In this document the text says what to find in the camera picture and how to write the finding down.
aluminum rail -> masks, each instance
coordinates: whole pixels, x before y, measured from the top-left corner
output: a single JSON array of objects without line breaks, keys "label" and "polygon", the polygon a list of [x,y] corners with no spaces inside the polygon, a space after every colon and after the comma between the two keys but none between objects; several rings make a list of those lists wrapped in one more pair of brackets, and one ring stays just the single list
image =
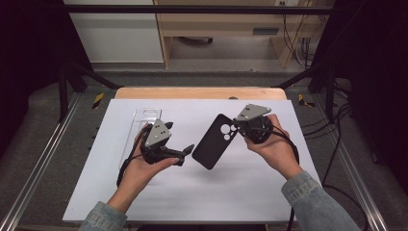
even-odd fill
[{"label": "aluminum rail", "polygon": [[1,231],[13,231],[17,226],[18,222],[21,219],[25,209],[27,208],[28,203],[30,202],[31,197],[33,196],[37,185],[45,172],[51,158],[53,157],[55,150],[58,147],[58,144],[61,141],[61,138],[64,135],[66,127],[68,126],[70,120],[72,119],[75,110],[78,106],[78,103],[81,99],[80,93],[74,93],[73,98],[70,102],[68,114],[65,119],[58,123],[57,127],[54,130],[53,135],[51,136],[48,144],[46,144],[44,150],[42,151],[36,166],[32,170],[28,180],[26,181],[23,189],[15,200],[13,206],[6,214],[5,218],[0,223]]},{"label": "aluminum rail", "polygon": [[[321,97],[314,97],[317,102],[317,106],[323,116],[325,116],[324,103]],[[336,143],[339,134],[337,130],[330,133],[331,140]],[[351,187],[356,193],[357,199],[360,202],[361,207],[366,212],[367,219],[369,221],[370,227],[373,231],[388,231],[387,225],[381,216],[374,200],[372,199],[371,193],[367,188],[366,184],[356,166],[352,162],[350,155],[347,152],[342,140],[340,140],[338,155],[345,173],[347,174],[348,180],[350,181]]]},{"label": "aluminum rail", "polygon": [[353,13],[352,9],[333,7],[256,7],[190,5],[41,5],[42,9],[69,13],[222,13],[222,14],[309,14]]}]

person's left hand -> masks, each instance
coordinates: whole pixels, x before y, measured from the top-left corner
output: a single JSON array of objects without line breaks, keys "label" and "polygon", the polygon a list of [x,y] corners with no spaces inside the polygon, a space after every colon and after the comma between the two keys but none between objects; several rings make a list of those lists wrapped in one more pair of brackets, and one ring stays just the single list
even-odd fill
[{"label": "person's left hand", "polygon": [[133,153],[133,159],[125,169],[122,181],[108,204],[117,210],[126,213],[133,200],[146,187],[149,181],[160,171],[175,165],[178,158],[167,158],[150,165],[141,156],[140,142]]}]

finger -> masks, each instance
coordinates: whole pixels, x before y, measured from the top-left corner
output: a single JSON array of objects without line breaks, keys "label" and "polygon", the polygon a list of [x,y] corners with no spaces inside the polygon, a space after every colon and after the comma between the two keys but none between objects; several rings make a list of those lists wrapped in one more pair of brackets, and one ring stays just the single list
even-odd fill
[{"label": "finger", "polygon": [[166,158],[166,159],[163,159],[160,162],[153,165],[154,173],[157,174],[160,171],[175,165],[177,162],[179,162],[178,158]]},{"label": "finger", "polygon": [[253,142],[250,138],[248,138],[248,137],[243,137],[243,140],[244,140],[244,141],[246,142],[246,144],[248,144],[248,145],[254,143],[254,142]]},{"label": "finger", "polygon": [[268,115],[268,118],[269,118],[269,120],[270,120],[270,122],[272,123],[273,126],[281,128],[278,116],[276,114]]},{"label": "finger", "polygon": [[143,131],[143,129],[147,126],[147,123],[143,125],[141,130],[139,131],[138,135],[135,137],[134,145],[136,145],[136,148],[134,147],[135,151],[133,153],[133,156],[138,156],[141,154],[141,141],[143,140],[143,137],[146,136],[146,131]]}]

controller cable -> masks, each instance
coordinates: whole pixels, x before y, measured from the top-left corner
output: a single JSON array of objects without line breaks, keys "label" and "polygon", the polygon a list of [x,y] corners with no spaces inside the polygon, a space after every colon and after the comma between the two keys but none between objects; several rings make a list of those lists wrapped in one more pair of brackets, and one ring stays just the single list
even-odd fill
[{"label": "controller cable", "polygon": [[137,156],[133,156],[133,153],[136,150],[136,147],[138,147],[138,144],[140,142],[141,137],[143,137],[147,130],[149,129],[148,126],[144,126],[141,130],[140,130],[140,134],[138,135],[138,137],[135,139],[135,142],[133,143],[133,148],[132,151],[129,154],[129,157],[123,162],[122,167],[120,168],[119,174],[117,176],[117,180],[116,180],[116,185],[119,187],[120,182],[122,181],[123,178],[123,174],[125,173],[125,169],[129,166],[130,162],[133,161],[134,159],[142,156],[142,154],[137,155]]},{"label": "controller cable", "polygon": [[[294,157],[296,158],[296,161],[297,161],[297,163],[299,164],[299,152],[297,151],[296,145],[294,145],[294,143],[291,141],[291,139],[290,139],[288,136],[286,136],[286,134],[285,134],[281,129],[279,129],[278,127],[273,126],[273,125],[272,125],[272,127],[273,127],[273,128],[276,128],[276,129],[279,130],[281,133],[278,133],[278,132],[275,132],[275,131],[269,130],[269,129],[263,129],[263,128],[252,128],[252,129],[253,129],[253,130],[257,130],[257,131],[266,132],[266,133],[269,133],[269,134],[272,134],[272,135],[276,135],[276,136],[278,136],[278,137],[283,138],[283,139],[284,139],[285,141],[287,141],[287,142],[289,143],[289,145],[291,146],[291,148],[292,148],[292,150],[293,150]],[[291,208],[291,216],[290,216],[289,221],[288,221],[287,231],[292,230],[292,228],[293,228],[293,220],[294,220],[294,209]]]}]

cabinet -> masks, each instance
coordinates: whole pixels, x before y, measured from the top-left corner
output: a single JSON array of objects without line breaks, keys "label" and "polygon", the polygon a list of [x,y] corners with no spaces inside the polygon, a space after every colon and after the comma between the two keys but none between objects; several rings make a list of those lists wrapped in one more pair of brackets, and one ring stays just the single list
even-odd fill
[{"label": "cabinet", "polygon": [[[275,0],[154,0],[156,5],[275,6]],[[297,6],[327,5],[326,1],[299,0]],[[326,17],[318,15],[173,14],[157,15],[165,64],[173,37],[270,37],[282,67],[287,67],[299,38],[319,38]]]}]

